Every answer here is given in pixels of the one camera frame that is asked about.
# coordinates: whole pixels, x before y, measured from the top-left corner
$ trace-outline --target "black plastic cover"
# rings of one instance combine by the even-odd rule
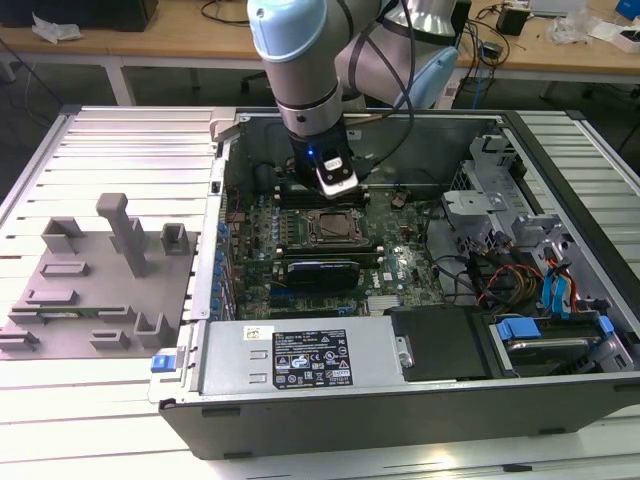
[[[507,377],[480,308],[431,305],[390,313],[396,337],[406,339],[413,358],[402,370],[406,381]]]

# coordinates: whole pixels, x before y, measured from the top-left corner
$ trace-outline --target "motherboard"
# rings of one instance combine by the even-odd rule
[[[381,315],[443,303],[425,256],[426,202],[401,187],[329,201],[304,187],[228,191],[235,319]]]

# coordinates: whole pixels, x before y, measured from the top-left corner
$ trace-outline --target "computer case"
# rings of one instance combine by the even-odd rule
[[[28,27],[33,25],[33,12],[58,24],[142,32],[157,6],[158,0],[0,0],[0,22],[5,27]]]

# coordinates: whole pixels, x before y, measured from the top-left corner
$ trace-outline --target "gray 3d printed part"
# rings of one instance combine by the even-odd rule
[[[0,337],[0,349],[4,352],[31,352],[39,340],[31,332],[17,331]]]
[[[100,311],[98,318],[104,323],[135,323],[138,313],[130,306],[126,306],[117,311]]]
[[[98,199],[96,211],[98,215],[106,218],[111,225],[116,242],[129,264],[131,273],[136,278],[146,275],[147,260],[140,247],[140,232],[136,232],[131,226],[131,222],[126,212],[127,196],[124,193],[103,193]]]
[[[33,325],[33,324],[41,324],[44,325],[47,323],[45,318],[40,315],[38,312],[11,312],[9,313],[9,318],[16,325]]]
[[[165,255],[188,255],[189,238],[181,223],[167,223],[160,234]]]
[[[94,330],[89,340],[96,350],[127,350],[130,342],[122,330]]]
[[[146,276],[131,274],[122,258],[125,248],[122,254],[115,251],[110,232],[82,232],[74,219],[58,219],[44,235],[59,235],[53,243],[62,244],[66,253],[47,249],[42,255],[9,314],[11,321],[0,331],[0,360],[150,357],[175,342],[197,234],[182,224],[145,234],[137,220],[122,215],[126,197],[107,200],[102,210],[116,212],[114,222],[124,220],[132,233],[125,233],[132,242],[116,236],[115,244],[143,256]],[[118,330],[101,333],[114,324]],[[114,337],[114,331],[126,340]],[[126,342],[127,348],[108,348],[114,342]]]
[[[75,290],[29,290],[25,302],[29,305],[75,305]]]
[[[138,337],[144,348],[162,348],[168,346],[171,342],[171,327],[162,312],[158,315],[158,321],[155,326],[152,326],[147,321],[144,313],[139,313],[133,333]]]
[[[76,253],[69,239],[82,235],[82,230],[74,218],[55,217],[49,220],[44,232],[42,232],[42,239],[53,254]]]
[[[87,273],[87,262],[48,263],[40,270],[43,277],[86,277]]]

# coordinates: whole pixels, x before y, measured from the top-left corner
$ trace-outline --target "cpu socket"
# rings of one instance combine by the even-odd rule
[[[317,211],[309,214],[309,241],[316,246],[366,245],[352,211]]]

